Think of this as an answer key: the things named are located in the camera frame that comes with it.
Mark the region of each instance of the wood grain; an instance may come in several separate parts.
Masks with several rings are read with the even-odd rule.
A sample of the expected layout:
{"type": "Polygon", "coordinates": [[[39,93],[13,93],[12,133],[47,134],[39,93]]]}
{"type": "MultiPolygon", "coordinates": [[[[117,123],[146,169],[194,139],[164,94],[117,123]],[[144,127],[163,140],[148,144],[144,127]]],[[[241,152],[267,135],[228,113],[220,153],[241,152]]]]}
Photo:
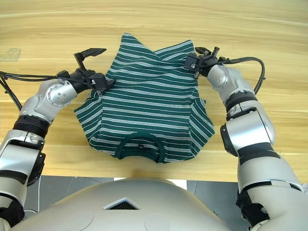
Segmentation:
{"type": "MultiPolygon", "coordinates": [[[[276,128],[275,149],[308,182],[308,2],[305,0],[1,0],[0,54],[20,48],[17,62],[0,60],[0,70],[21,74],[54,75],[77,68],[73,53],[90,47],[107,52],[86,61],[105,73],[124,32],[151,50],[191,39],[195,46],[221,48],[230,58],[255,56],[266,65],[258,99],[276,128]]],[[[245,78],[257,82],[260,67],[239,64],[245,78]]],[[[38,83],[9,81],[23,103],[38,83]]],[[[224,151],[219,127],[225,109],[205,78],[199,91],[216,134],[197,158],[181,163],[155,164],[142,157],[117,160],[88,146],[73,110],[80,94],[57,116],[46,138],[45,175],[91,177],[159,177],[187,180],[236,181],[237,158],[224,151]]],[[[1,138],[12,128],[18,111],[0,94],[1,138]]]]}

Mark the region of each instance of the white stripe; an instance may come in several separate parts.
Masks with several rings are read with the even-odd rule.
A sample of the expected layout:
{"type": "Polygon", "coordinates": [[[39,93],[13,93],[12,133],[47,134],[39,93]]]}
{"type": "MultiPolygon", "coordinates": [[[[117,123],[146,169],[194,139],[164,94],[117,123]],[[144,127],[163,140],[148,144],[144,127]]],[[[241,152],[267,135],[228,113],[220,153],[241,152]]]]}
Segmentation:
{"type": "Polygon", "coordinates": [[[188,121],[187,122],[180,122],[180,121],[176,121],[176,120],[167,120],[167,119],[157,119],[157,118],[146,118],[146,117],[138,117],[138,116],[128,116],[128,115],[119,115],[119,114],[108,114],[108,113],[103,113],[103,115],[104,116],[111,116],[111,117],[113,117],[113,116],[117,116],[117,117],[128,117],[128,118],[139,118],[139,119],[150,119],[150,120],[161,120],[161,121],[164,121],[164,122],[166,122],[166,121],[168,121],[168,122],[172,122],[172,123],[181,123],[181,124],[188,124],[188,121]]]}
{"type": "Polygon", "coordinates": [[[145,125],[145,126],[153,126],[153,127],[160,127],[160,128],[174,128],[174,129],[183,129],[188,130],[188,127],[185,126],[175,126],[170,124],[160,124],[160,123],[149,123],[149,122],[141,122],[141,121],[132,121],[132,120],[123,120],[123,119],[113,119],[113,118],[107,118],[102,117],[102,121],[111,121],[116,122],[119,124],[126,124],[126,125],[145,125]]]}
{"type": "MultiPolygon", "coordinates": [[[[191,47],[188,47],[188,48],[185,48],[185,49],[183,49],[183,50],[181,50],[181,52],[184,52],[184,51],[186,51],[186,50],[190,50],[190,51],[188,51],[188,52],[186,52],[186,54],[188,54],[189,52],[193,52],[193,50],[192,50],[192,48],[191,47]]],[[[160,58],[163,58],[164,56],[172,56],[172,55],[174,55],[175,53],[179,53],[180,51],[174,51],[174,52],[169,52],[168,54],[163,54],[163,55],[161,55],[160,56],[160,58]]]]}
{"type": "Polygon", "coordinates": [[[90,91],[90,93],[88,94],[88,96],[87,96],[87,99],[85,100],[85,102],[83,103],[83,105],[85,105],[88,101],[90,101],[90,100],[92,100],[92,96],[91,96],[91,91],[90,91]]]}
{"type": "MultiPolygon", "coordinates": [[[[105,131],[106,130],[106,128],[103,125],[111,126],[111,127],[116,127],[116,128],[129,128],[129,129],[133,129],[133,130],[140,129],[140,128],[134,128],[134,127],[117,126],[117,125],[111,125],[111,124],[103,123],[102,127],[100,128],[100,131],[105,131]]],[[[164,132],[164,133],[186,134],[185,132],[164,131],[164,130],[158,130],[158,129],[152,129],[152,128],[142,128],[142,130],[160,131],[160,132],[164,132]]],[[[121,133],[121,134],[123,134],[121,129],[113,130],[113,131],[114,132],[111,132],[111,133],[121,133]]]]}
{"type": "Polygon", "coordinates": [[[185,99],[185,98],[191,98],[196,99],[197,97],[193,95],[170,95],[170,94],[161,94],[161,93],[154,93],[150,91],[142,91],[142,90],[133,90],[133,89],[113,89],[113,91],[119,90],[119,91],[127,91],[127,92],[133,92],[136,94],[146,94],[146,95],[155,95],[155,96],[162,96],[162,97],[170,97],[170,98],[178,98],[178,99],[185,99]]]}
{"type": "Polygon", "coordinates": [[[184,160],[176,160],[176,159],[168,159],[168,158],[165,158],[164,159],[166,162],[178,162],[178,161],[184,161],[184,160]]]}
{"type": "Polygon", "coordinates": [[[98,124],[101,124],[101,121],[99,120],[99,121],[97,121],[97,120],[94,120],[92,123],[90,123],[90,124],[88,124],[88,125],[86,125],[86,126],[83,126],[82,128],[84,129],[84,130],[87,130],[86,128],[87,127],[89,127],[89,126],[92,126],[93,124],[95,124],[96,123],[96,125],[94,126],[94,127],[97,127],[98,126],[98,124]]]}
{"type": "MultiPolygon", "coordinates": [[[[109,97],[105,96],[104,97],[106,100],[112,100],[118,102],[119,99],[115,97],[109,97]]],[[[137,100],[127,100],[127,99],[121,99],[122,102],[127,102],[127,103],[136,103],[136,104],[145,104],[149,105],[149,102],[144,102],[144,101],[137,101],[137,100]]],[[[172,104],[164,104],[164,103],[151,103],[152,106],[161,106],[161,107],[172,107],[172,108],[189,108],[189,105],[172,105],[172,104]]]]}
{"type": "Polygon", "coordinates": [[[95,107],[95,108],[89,108],[87,111],[85,111],[84,116],[78,117],[78,120],[80,121],[83,117],[90,115],[93,111],[95,111],[98,107],[101,107],[101,106],[102,106],[101,104],[97,105],[96,107],[95,107],[95,105],[93,105],[93,107],[95,107]]]}
{"type": "Polygon", "coordinates": [[[201,145],[193,137],[191,137],[191,140],[200,150],[202,149],[201,145]]]}
{"type": "Polygon", "coordinates": [[[198,122],[198,124],[200,124],[202,127],[204,127],[204,129],[205,130],[207,130],[211,135],[214,135],[214,133],[212,133],[208,128],[206,128],[202,123],[200,123],[200,121],[197,119],[197,118],[195,118],[192,114],[191,114],[191,117],[192,118],[194,118],[197,122],[198,122]]]}
{"type": "Polygon", "coordinates": [[[203,105],[203,107],[205,108],[205,101],[203,99],[200,99],[200,102],[203,105]]]}
{"type": "Polygon", "coordinates": [[[209,138],[206,134],[204,134],[203,131],[200,130],[192,121],[190,121],[190,124],[191,124],[192,127],[194,127],[194,128],[200,133],[201,136],[205,137],[207,140],[210,139],[210,138],[209,138]]]}
{"type": "Polygon", "coordinates": [[[138,43],[121,42],[120,45],[126,45],[126,46],[129,46],[129,47],[141,47],[141,48],[147,49],[144,45],[138,44],[138,43]]]}
{"type": "Polygon", "coordinates": [[[152,144],[156,144],[156,142],[154,142],[154,141],[145,140],[145,139],[131,139],[131,141],[149,142],[149,143],[152,143],[152,144]]]}
{"type": "Polygon", "coordinates": [[[184,92],[192,92],[192,93],[195,93],[197,95],[198,94],[198,86],[195,86],[195,87],[192,87],[191,90],[181,90],[181,91],[176,91],[176,90],[161,90],[161,89],[157,89],[157,88],[150,88],[150,87],[145,87],[145,86],[121,86],[121,85],[117,85],[117,84],[114,84],[114,86],[117,86],[117,87],[126,87],[129,89],[129,87],[138,87],[138,88],[146,88],[146,89],[152,89],[152,90],[160,90],[160,91],[170,91],[170,92],[180,92],[180,93],[184,93],[184,92]]]}
{"type": "Polygon", "coordinates": [[[158,117],[173,117],[173,118],[180,118],[180,119],[189,119],[190,116],[184,116],[184,115],[166,115],[166,114],[158,114],[158,113],[149,113],[149,112],[143,112],[143,111],[131,111],[131,110],[125,110],[125,109],[119,109],[119,108],[112,108],[112,107],[103,107],[103,111],[117,111],[117,112],[126,112],[126,113],[132,113],[132,114],[138,114],[138,115],[146,115],[146,116],[158,116],[158,117]]]}
{"type": "Polygon", "coordinates": [[[152,134],[158,138],[165,138],[170,140],[177,140],[177,141],[190,141],[189,137],[178,137],[178,136],[166,136],[162,134],[152,134]]]}
{"type": "Polygon", "coordinates": [[[204,117],[206,117],[206,118],[209,119],[209,117],[207,116],[207,114],[204,113],[204,116],[201,116],[201,115],[197,112],[197,110],[196,110],[194,107],[192,108],[192,111],[195,112],[195,114],[196,114],[203,122],[205,122],[207,125],[209,125],[210,128],[214,129],[213,125],[210,124],[210,122],[208,122],[208,121],[204,118],[204,117]]]}
{"type": "MultiPolygon", "coordinates": [[[[116,68],[120,68],[120,69],[122,69],[122,68],[132,68],[132,69],[136,69],[136,70],[144,70],[144,68],[137,68],[137,67],[134,67],[134,66],[116,66],[115,64],[112,64],[112,66],[111,67],[116,67],[116,68]]],[[[188,74],[191,74],[191,73],[187,73],[187,72],[181,72],[181,71],[179,71],[179,70],[170,70],[170,69],[168,69],[168,68],[166,68],[168,71],[170,71],[170,72],[179,72],[179,73],[181,73],[181,74],[185,74],[185,75],[188,75],[188,74]]],[[[159,72],[159,73],[161,73],[161,74],[164,74],[164,73],[166,73],[166,71],[157,71],[157,70],[153,70],[153,69],[151,69],[150,71],[153,71],[153,72],[159,72]]],[[[186,77],[186,78],[183,78],[182,76],[181,76],[181,79],[192,79],[191,77],[186,77]]]]}
{"type": "Polygon", "coordinates": [[[96,101],[90,103],[88,106],[83,107],[83,108],[81,108],[81,109],[78,110],[78,111],[75,111],[75,115],[79,115],[80,113],[82,113],[82,112],[88,110],[88,109],[89,109],[90,107],[92,107],[94,104],[100,103],[100,102],[101,102],[101,98],[98,98],[98,100],[96,100],[96,101]]]}
{"type": "Polygon", "coordinates": [[[193,51],[193,43],[192,43],[192,41],[188,40],[186,42],[180,43],[179,45],[175,45],[175,46],[172,46],[172,47],[168,47],[168,48],[164,48],[164,49],[161,49],[161,50],[158,50],[158,51],[154,51],[154,53],[160,54],[160,53],[163,53],[163,52],[166,52],[166,51],[175,50],[177,48],[183,47],[183,46],[188,45],[188,44],[192,45],[192,51],[193,51]]]}
{"type": "Polygon", "coordinates": [[[130,135],[133,134],[135,132],[133,131],[121,131],[121,130],[113,130],[113,129],[109,129],[109,128],[100,128],[100,131],[106,131],[106,132],[110,132],[110,133],[115,133],[115,134],[126,134],[126,135],[130,135]]]}
{"type": "Polygon", "coordinates": [[[207,142],[208,140],[205,138],[205,137],[203,137],[203,136],[201,136],[201,135],[196,135],[195,133],[194,133],[194,131],[192,131],[192,134],[191,134],[191,140],[194,140],[197,144],[202,144],[202,143],[205,143],[205,142],[207,142]]]}
{"type": "Polygon", "coordinates": [[[179,144],[179,143],[172,143],[172,142],[167,142],[167,141],[161,141],[161,142],[166,143],[166,144],[173,144],[173,145],[181,145],[181,146],[189,146],[190,147],[190,144],[188,144],[188,143],[179,144]]]}
{"type": "Polygon", "coordinates": [[[122,37],[125,37],[125,36],[127,36],[127,37],[133,37],[131,34],[129,34],[129,33],[124,33],[123,34],[123,36],[122,37]]]}
{"type": "Polygon", "coordinates": [[[151,54],[151,53],[149,53],[149,52],[142,52],[142,51],[137,51],[137,50],[130,50],[130,49],[125,49],[125,48],[123,48],[123,47],[120,47],[119,50],[126,50],[126,51],[132,51],[132,52],[136,52],[136,53],[146,54],[146,55],[152,55],[152,56],[154,56],[155,58],[159,59],[159,57],[158,57],[157,55],[151,54]]]}
{"type": "Polygon", "coordinates": [[[122,51],[118,51],[117,53],[128,56],[128,57],[132,57],[132,58],[143,58],[149,61],[154,61],[154,62],[156,61],[155,59],[150,59],[149,57],[142,56],[142,55],[135,55],[135,54],[130,54],[130,53],[122,52],[122,51]]]}
{"type": "Polygon", "coordinates": [[[169,56],[169,57],[167,57],[167,58],[164,58],[163,60],[164,60],[164,61],[167,61],[167,60],[170,60],[170,59],[175,58],[175,57],[177,57],[177,56],[181,56],[182,54],[187,54],[187,53],[186,53],[186,52],[177,53],[177,54],[174,54],[174,55],[169,56]]]}
{"type": "MultiPolygon", "coordinates": [[[[109,104],[109,105],[112,105],[114,106],[115,103],[104,103],[104,104],[109,104]]],[[[186,113],[186,114],[190,114],[190,112],[177,112],[177,111],[168,111],[168,110],[165,110],[165,109],[154,109],[154,108],[147,108],[147,107],[135,107],[135,106],[129,106],[129,105],[125,105],[125,106],[122,106],[122,107],[133,107],[133,108],[142,108],[142,109],[150,109],[150,110],[156,110],[156,111],[165,111],[165,112],[173,112],[173,113],[186,113]]]]}
{"type": "Polygon", "coordinates": [[[110,94],[114,94],[114,95],[121,95],[121,96],[125,96],[128,98],[137,98],[137,99],[145,99],[145,102],[147,104],[152,104],[151,102],[149,102],[148,100],[155,100],[155,101],[166,101],[166,102],[171,102],[171,103],[190,103],[190,100],[185,100],[185,101],[177,101],[177,100],[162,100],[162,99],[157,99],[157,98],[146,98],[146,97],[141,97],[141,96],[132,96],[132,95],[124,95],[124,94],[119,94],[119,93],[115,93],[115,92],[109,92],[110,94]]]}
{"type": "Polygon", "coordinates": [[[172,155],[172,156],[180,156],[180,157],[186,157],[186,158],[189,158],[189,157],[196,157],[193,153],[191,153],[192,155],[174,155],[174,154],[169,154],[168,153],[168,156],[172,155]]]}
{"type": "Polygon", "coordinates": [[[171,147],[166,147],[168,151],[175,151],[175,152],[180,152],[180,153],[190,153],[191,151],[189,149],[182,149],[182,148],[171,148],[171,147]]]}
{"type": "MultiPolygon", "coordinates": [[[[126,58],[122,58],[122,57],[119,57],[119,56],[116,56],[115,59],[114,59],[114,61],[117,60],[117,59],[123,59],[123,60],[127,60],[127,61],[130,61],[130,62],[135,61],[135,59],[126,59],[126,58]]],[[[156,64],[168,64],[168,65],[171,64],[170,62],[163,62],[163,61],[158,61],[158,60],[155,60],[155,61],[153,61],[153,62],[156,63],[156,64]]],[[[173,65],[179,65],[178,67],[173,67],[173,69],[178,69],[178,68],[183,68],[183,69],[184,69],[183,64],[173,64],[173,65]]]]}
{"type": "Polygon", "coordinates": [[[135,82],[135,81],[127,81],[127,80],[123,80],[123,79],[117,79],[116,80],[118,83],[127,83],[127,84],[153,84],[153,85],[157,85],[159,84],[160,86],[163,87],[169,87],[169,88],[180,88],[180,89],[190,89],[192,88],[192,86],[177,86],[177,85],[170,85],[170,84],[166,84],[166,83],[159,83],[159,82],[153,82],[153,81],[144,81],[144,82],[135,82]]]}
{"type": "Polygon", "coordinates": [[[111,143],[111,144],[116,144],[116,145],[119,145],[121,142],[118,142],[118,141],[108,141],[108,140],[104,140],[104,139],[98,139],[98,138],[95,138],[95,137],[92,137],[91,138],[92,141],[95,141],[95,142],[101,142],[101,143],[111,143]]]}
{"type": "Polygon", "coordinates": [[[116,152],[112,152],[112,151],[104,151],[104,153],[107,153],[107,154],[109,154],[109,155],[115,155],[116,154],[116,152]]]}
{"type": "Polygon", "coordinates": [[[174,67],[174,66],[158,66],[158,65],[154,65],[154,64],[147,64],[147,63],[140,62],[140,61],[138,61],[138,62],[129,62],[128,63],[128,62],[122,62],[122,61],[117,60],[117,59],[114,59],[114,63],[121,64],[121,65],[140,65],[140,66],[153,67],[153,68],[157,67],[157,68],[163,68],[163,69],[168,69],[168,70],[184,69],[182,66],[178,66],[178,67],[174,67]]]}
{"type": "Polygon", "coordinates": [[[166,72],[161,73],[161,74],[149,74],[149,73],[146,73],[146,72],[128,71],[128,70],[124,70],[124,69],[115,70],[115,69],[112,69],[112,68],[110,68],[109,71],[112,72],[112,73],[127,73],[127,74],[131,74],[131,75],[136,75],[136,76],[148,76],[148,77],[168,76],[168,77],[175,78],[177,80],[179,80],[179,79],[190,80],[190,82],[177,82],[177,81],[170,80],[170,79],[167,79],[167,78],[157,78],[157,79],[172,81],[174,83],[180,83],[180,84],[197,84],[197,81],[193,77],[193,74],[190,74],[190,73],[188,73],[186,75],[190,75],[191,77],[185,77],[185,76],[175,75],[175,74],[166,73],[166,72]]]}
{"type": "Polygon", "coordinates": [[[103,137],[107,136],[107,137],[116,138],[116,139],[122,139],[123,138],[123,137],[119,137],[119,136],[108,136],[106,134],[97,134],[97,136],[103,136],[103,137]]]}
{"type": "Polygon", "coordinates": [[[122,36],[122,39],[121,40],[124,40],[124,39],[127,39],[127,40],[133,40],[133,41],[137,41],[137,39],[136,38],[125,38],[125,36],[122,36]]]}
{"type": "Polygon", "coordinates": [[[97,127],[99,127],[101,125],[101,123],[102,123],[102,121],[98,121],[97,124],[94,127],[92,127],[91,129],[89,129],[87,131],[85,131],[85,129],[83,128],[84,131],[85,131],[85,134],[88,135],[89,133],[93,132],[97,127]]]}
{"type": "Polygon", "coordinates": [[[192,152],[192,154],[196,157],[196,155],[197,155],[199,152],[197,152],[197,150],[195,150],[195,148],[194,148],[193,146],[191,146],[191,149],[194,149],[194,151],[196,152],[196,154],[193,154],[193,152],[192,152]]]}
{"type": "Polygon", "coordinates": [[[102,113],[102,111],[100,110],[100,111],[98,111],[97,113],[91,115],[91,117],[89,117],[89,118],[87,118],[85,121],[83,121],[83,122],[81,123],[81,125],[83,125],[83,124],[85,124],[85,123],[91,121],[92,119],[94,119],[94,118],[96,118],[98,115],[100,115],[101,113],[102,113]]]}

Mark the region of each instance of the striped shirt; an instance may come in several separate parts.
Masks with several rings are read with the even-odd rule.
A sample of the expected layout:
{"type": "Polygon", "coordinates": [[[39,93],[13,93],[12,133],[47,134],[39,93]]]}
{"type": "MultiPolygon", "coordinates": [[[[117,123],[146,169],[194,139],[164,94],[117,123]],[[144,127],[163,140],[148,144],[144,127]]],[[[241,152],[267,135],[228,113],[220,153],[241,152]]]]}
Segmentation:
{"type": "Polygon", "coordinates": [[[183,67],[190,52],[190,40],[152,52],[124,34],[106,74],[115,84],[101,97],[92,91],[75,110],[90,146],[119,159],[139,155],[168,163],[196,157],[214,128],[194,73],[183,67]]]}

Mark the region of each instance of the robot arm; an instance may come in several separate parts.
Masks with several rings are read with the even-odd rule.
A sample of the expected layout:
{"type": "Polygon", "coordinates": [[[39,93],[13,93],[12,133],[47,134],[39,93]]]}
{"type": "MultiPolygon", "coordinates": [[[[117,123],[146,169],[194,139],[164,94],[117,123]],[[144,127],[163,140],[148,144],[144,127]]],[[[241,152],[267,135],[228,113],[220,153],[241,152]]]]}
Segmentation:
{"type": "Polygon", "coordinates": [[[25,102],[13,129],[4,138],[0,146],[0,231],[24,218],[26,189],[42,173],[44,139],[58,112],[86,89],[102,94],[113,85],[114,80],[107,81],[103,74],[87,70],[82,63],[86,57],[104,51],[91,48],[76,53],[79,68],[71,74],[62,71],[57,74],[58,79],[44,81],[25,102]]]}
{"type": "Polygon", "coordinates": [[[190,54],[186,67],[207,77],[227,109],[220,133],[225,149],[239,158],[237,205],[256,231],[305,230],[308,197],[290,165],[273,149],[275,130],[248,81],[220,64],[205,48],[190,54]]]}

